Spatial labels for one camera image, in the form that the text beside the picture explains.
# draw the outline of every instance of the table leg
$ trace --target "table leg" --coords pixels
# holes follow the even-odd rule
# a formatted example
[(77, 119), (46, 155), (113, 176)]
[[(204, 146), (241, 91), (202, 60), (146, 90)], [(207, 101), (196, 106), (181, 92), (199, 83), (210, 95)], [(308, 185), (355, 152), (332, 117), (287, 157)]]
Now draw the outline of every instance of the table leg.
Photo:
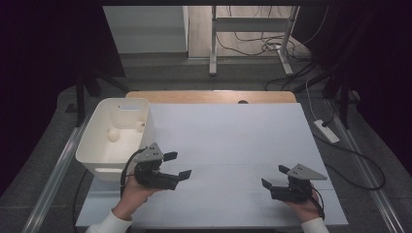
[(282, 41), (282, 45), (280, 47), (277, 47), (277, 52), (278, 52), (278, 55), (279, 55), (279, 59), (282, 62), (282, 66), (284, 67), (285, 73), (286, 73), (287, 76), (292, 76), (293, 75), (293, 70), (292, 70), (291, 65), (288, 61), (288, 56), (286, 54), (286, 49), (287, 49), (289, 37), (291, 36), (291, 33), (292, 33), (294, 20), (296, 19), (296, 13), (297, 13), (297, 7), (293, 6), (291, 15), (289, 16), (289, 22), (288, 22), (288, 26), (287, 26), (286, 31), (285, 31), (285, 35), (284, 35), (284, 38), (283, 38), (283, 41)]
[(217, 74), (217, 48), (216, 48), (216, 6), (212, 6), (212, 45), (210, 47), (209, 75)]

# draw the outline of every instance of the white ball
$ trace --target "white ball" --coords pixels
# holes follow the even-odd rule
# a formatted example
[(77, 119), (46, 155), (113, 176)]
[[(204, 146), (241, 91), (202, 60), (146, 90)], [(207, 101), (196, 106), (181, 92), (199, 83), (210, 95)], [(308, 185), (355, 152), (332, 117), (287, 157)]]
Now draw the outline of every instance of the white ball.
[(110, 142), (114, 143), (119, 139), (120, 131), (117, 128), (111, 128), (107, 133), (107, 137), (109, 138)]
[(139, 133), (142, 133), (145, 130), (145, 122), (142, 120), (137, 121), (134, 126)]

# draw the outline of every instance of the wall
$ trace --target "wall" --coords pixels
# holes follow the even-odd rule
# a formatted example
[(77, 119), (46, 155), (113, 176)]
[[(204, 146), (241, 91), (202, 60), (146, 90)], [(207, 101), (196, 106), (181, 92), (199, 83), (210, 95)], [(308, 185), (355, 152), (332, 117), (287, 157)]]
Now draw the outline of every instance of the wall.
[(188, 7), (104, 7), (119, 53), (188, 50)]

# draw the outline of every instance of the gray floor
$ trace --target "gray floor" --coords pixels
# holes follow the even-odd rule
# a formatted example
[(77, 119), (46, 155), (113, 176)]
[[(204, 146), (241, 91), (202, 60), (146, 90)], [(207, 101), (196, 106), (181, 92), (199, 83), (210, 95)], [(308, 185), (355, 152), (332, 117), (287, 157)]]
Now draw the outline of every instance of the gray floor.
[[(117, 78), (117, 80), (132, 89), (139, 90), (263, 90), (265, 82), (283, 78), (284, 74), (276, 58), (220, 59), (218, 60), (218, 75), (214, 78), (208, 76), (208, 60), (187, 60), (173, 56), (142, 58), (125, 55), (122, 61), (127, 78)], [(297, 71), (304, 65), (305, 63), (293, 63), (292, 68)], [(315, 69), (307, 77), (314, 76), (317, 72), (319, 70)], [(300, 78), (292, 85), (304, 83), (305, 79)], [(102, 95), (99, 98), (87, 95), (88, 103), (107, 97), (123, 97), (125, 94), (103, 81), (99, 80), (99, 83), (103, 89)], [(319, 83), (311, 87), (309, 91), (313, 112), (317, 118), (325, 120), (330, 118), (331, 111), (320, 93), (323, 86), (324, 83)], [(279, 90), (280, 86), (272, 84), (269, 89)], [(309, 109), (307, 93), (302, 91), (296, 94), (296, 97), (312, 127), (314, 118)], [(76, 103), (74, 87), (61, 92), (56, 101), (57, 109), (48, 129), (14, 182), (0, 199), (0, 232), (21, 231), (75, 127), (76, 114), (65, 113), (69, 104)], [(412, 232), (412, 213), (410, 212), (412, 210), (412, 179), (410, 175), (359, 115), (355, 104), (349, 108), (348, 119), (350, 133), (360, 151), (373, 158), (387, 175), (388, 183), (384, 187), (384, 192), (389, 197), (404, 227), (404, 232)], [(338, 136), (342, 136), (335, 123), (332, 123), (330, 127)], [(315, 134), (320, 135), (316, 128), (312, 127), (312, 129)], [(361, 183), (362, 178), (352, 155), (319, 141), (317, 144), (324, 162), (333, 165), (351, 180)], [(85, 170), (76, 159), (71, 161), (40, 232), (74, 232), (72, 205)], [(330, 232), (390, 232), (369, 191), (350, 186), (332, 171), (329, 171), (329, 174), (349, 221), (348, 226), (333, 227), (329, 229)], [(76, 211), (82, 207), (91, 179), (92, 175), (87, 174), (80, 188)]]

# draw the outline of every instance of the power strip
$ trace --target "power strip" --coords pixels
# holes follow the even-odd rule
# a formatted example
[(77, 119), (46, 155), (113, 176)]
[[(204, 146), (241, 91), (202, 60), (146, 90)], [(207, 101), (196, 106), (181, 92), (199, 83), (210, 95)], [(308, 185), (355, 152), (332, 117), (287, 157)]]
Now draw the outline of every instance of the power strip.
[(337, 143), (339, 142), (339, 139), (336, 137), (336, 135), (329, 129), (329, 127), (323, 127), (322, 123), (324, 123), (323, 120), (318, 119), (313, 122), (316, 127), (321, 131), (321, 133), (329, 140), (330, 143)]

